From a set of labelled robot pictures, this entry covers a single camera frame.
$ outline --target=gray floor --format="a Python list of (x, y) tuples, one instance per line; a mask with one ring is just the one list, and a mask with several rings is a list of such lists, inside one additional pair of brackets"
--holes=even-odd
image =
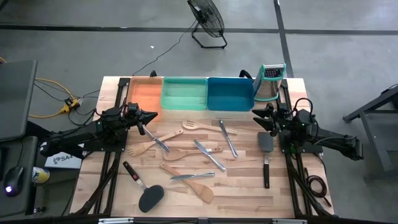
[[(277, 29), (272, 0), (215, 0), (227, 28)], [(398, 1), (280, 0), (286, 29), (394, 30)], [(0, 12), (0, 22), (76, 26), (186, 28), (194, 21), (185, 0), (11, 0)], [(56, 80), (74, 94), (97, 90), (105, 75), (130, 75), (178, 41), (178, 32), (49, 32), (0, 31), (0, 56), (8, 61), (36, 59), (37, 76)], [(206, 43), (218, 43), (198, 34)], [(255, 74), (261, 64), (283, 62), (279, 34), (227, 33), (224, 50), (204, 50), (185, 35), (179, 45), (139, 75), (156, 70), (162, 76), (235, 77), (241, 69)], [(398, 183), (365, 184), (362, 177), (380, 171), (370, 151), (362, 124), (345, 124), (342, 117), (381, 91), (398, 83), (396, 35), (288, 35), (294, 77), (304, 78), (320, 126), (360, 137), (365, 160), (353, 162), (326, 150), (334, 209), (346, 218), (397, 222)], [(62, 94), (49, 91), (55, 96)], [(83, 110), (95, 107), (85, 99)], [(60, 103), (34, 90), (30, 112), (52, 114)], [(76, 121), (84, 118), (74, 116)], [(32, 119), (51, 130), (70, 129), (66, 116)], [(47, 215), (60, 215), (74, 180), (53, 184), (43, 203)]]

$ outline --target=slotted wooden spoon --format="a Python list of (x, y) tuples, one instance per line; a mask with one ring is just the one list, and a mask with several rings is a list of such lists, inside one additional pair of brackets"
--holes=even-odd
[[(165, 136), (162, 136), (162, 137), (160, 137), (158, 139), (161, 140), (161, 141), (164, 141), (166, 139), (169, 139), (169, 138), (172, 138), (172, 137), (177, 136), (179, 134), (182, 134), (183, 132), (184, 132), (183, 129), (179, 129), (179, 130), (176, 130), (173, 133), (166, 134)], [(155, 141), (141, 142), (141, 143), (133, 144), (131, 146), (131, 149), (129, 150), (129, 154), (131, 156), (138, 156), (138, 155), (142, 154), (143, 152), (145, 152), (148, 148), (150, 148), (154, 144), (156, 144)]]
[[(208, 152), (222, 152), (223, 149), (220, 147), (214, 149), (207, 149)], [(171, 148), (169, 153), (163, 153), (163, 159), (167, 161), (174, 161), (177, 159), (181, 159), (184, 156), (192, 155), (192, 154), (203, 154), (199, 149), (192, 149), (192, 150), (184, 150), (184, 149), (177, 149)]]
[[(194, 121), (194, 120), (182, 121), (182, 126), (184, 128), (190, 129), (190, 130), (209, 129), (209, 130), (213, 130), (213, 131), (223, 131), (223, 130), (221, 130), (220, 127), (211, 126), (211, 125), (207, 125), (207, 124), (202, 124), (201, 122)], [(233, 129), (229, 129), (229, 128), (226, 128), (226, 132), (228, 132), (230, 134), (237, 134), (238, 133), (237, 130), (233, 130)]]
[[(166, 170), (167, 172), (173, 174), (173, 175), (181, 175), (178, 171), (176, 171), (175, 169), (169, 167), (164, 162), (161, 162), (159, 166), (161, 168), (163, 168), (164, 170)], [(186, 184), (188, 184), (188, 186), (190, 186), (192, 188), (192, 190), (204, 202), (210, 203), (213, 200), (214, 193), (209, 187), (207, 187), (207, 186), (205, 186), (203, 184), (198, 184), (198, 183), (196, 183), (196, 182), (194, 182), (194, 181), (192, 181), (190, 179), (185, 179), (185, 180), (182, 180), (182, 181), (184, 181)]]

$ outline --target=orange bin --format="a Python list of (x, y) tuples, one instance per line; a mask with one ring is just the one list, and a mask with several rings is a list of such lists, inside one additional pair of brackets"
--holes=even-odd
[(160, 77), (132, 77), (130, 79), (127, 102), (138, 103), (144, 111), (157, 112), (153, 121), (161, 117), (162, 107), (160, 98), (162, 96), (163, 78)]

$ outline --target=black spatula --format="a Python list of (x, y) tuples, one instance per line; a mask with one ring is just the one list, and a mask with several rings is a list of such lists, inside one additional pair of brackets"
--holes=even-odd
[(139, 199), (138, 207), (139, 209), (147, 213), (151, 210), (155, 205), (162, 200), (164, 196), (164, 189), (160, 185), (153, 185), (152, 187), (147, 188), (145, 184), (140, 180), (138, 174), (132, 169), (130, 164), (127, 161), (123, 162), (124, 168), (126, 168), (127, 172), (129, 172), (130, 176), (141, 186), (144, 190), (144, 193), (141, 195)]
[(264, 155), (264, 187), (269, 189), (269, 161), (268, 153), (274, 150), (274, 138), (269, 133), (258, 133), (260, 148)]

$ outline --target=metal grater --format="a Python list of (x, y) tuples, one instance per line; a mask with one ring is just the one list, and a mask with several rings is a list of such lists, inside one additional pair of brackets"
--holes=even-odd
[(261, 65), (259, 73), (253, 82), (254, 100), (272, 101), (277, 99), (285, 69), (286, 64)]

